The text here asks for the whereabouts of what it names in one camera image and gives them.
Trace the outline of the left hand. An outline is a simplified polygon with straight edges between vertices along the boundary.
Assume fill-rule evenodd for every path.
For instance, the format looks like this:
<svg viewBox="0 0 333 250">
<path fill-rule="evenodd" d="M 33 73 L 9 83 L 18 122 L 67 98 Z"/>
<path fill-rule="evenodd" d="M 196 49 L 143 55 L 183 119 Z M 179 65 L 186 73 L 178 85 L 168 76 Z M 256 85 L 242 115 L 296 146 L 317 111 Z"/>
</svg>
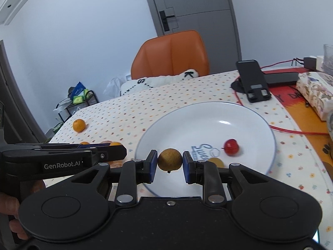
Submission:
<svg viewBox="0 0 333 250">
<path fill-rule="evenodd" d="M 1 181 L 1 249 L 14 249 L 16 239 L 29 239 L 19 221 L 19 206 L 22 199 L 45 187 L 43 180 Z"/>
</svg>

